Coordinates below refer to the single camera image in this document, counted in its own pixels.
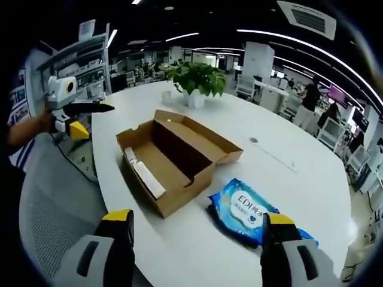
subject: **white table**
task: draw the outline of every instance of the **white table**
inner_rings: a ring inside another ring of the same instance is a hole
[[[274,87],[274,86],[272,86],[270,84],[266,84],[264,82],[260,82],[260,81],[257,81],[257,80],[254,80],[254,83],[257,86],[260,86],[260,87],[263,87],[263,88],[268,88],[269,90],[273,90],[273,91],[277,92],[278,94],[281,94],[281,95],[283,95],[285,97],[288,97],[288,93],[286,91],[284,91],[284,90],[281,90],[280,88]]]
[[[174,103],[163,105],[171,90]],[[172,83],[158,82],[110,95],[115,110],[92,115],[95,165],[109,211],[135,213],[136,265],[155,287],[261,286],[260,252],[221,234],[205,212],[207,195],[237,177],[320,242],[339,276],[348,244],[351,205],[343,164],[328,148],[289,121],[229,94],[201,109],[181,104]],[[237,163],[217,167],[212,184],[166,219],[139,205],[118,165],[115,135],[153,118],[156,109],[187,114],[244,149]],[[248,138],[259,140],[251,143]]]

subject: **blue wet wipes package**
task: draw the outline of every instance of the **blue wet wipes package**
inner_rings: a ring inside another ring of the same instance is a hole
[[[235,237],[251,245],[262,244],[263,214],[279,210],[242,181],[232,179],[219,193],[209,196],[211,213]],[[304,239],[313,239],[299,229]]]

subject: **ceiling air vent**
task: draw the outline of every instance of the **ceiling air vent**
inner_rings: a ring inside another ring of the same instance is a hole
[[[318,10],[285,1],[277,1],[288,22],[318,33],[330,40],[335,38],[336,20]]]

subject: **cardboard box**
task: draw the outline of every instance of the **cardboard box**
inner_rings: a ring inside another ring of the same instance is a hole
[[[210,185],[216,164],[243,153],[191,118],[161,110],[136,130],[119,133],[117,142],[129,171],[164,218]]]

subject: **human hand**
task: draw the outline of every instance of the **human hand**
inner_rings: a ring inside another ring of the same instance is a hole
[[[54,127],[54,116],[50,111],[44,111],[37,116],[38,125],[42,133],[54,133],[56,128]]]

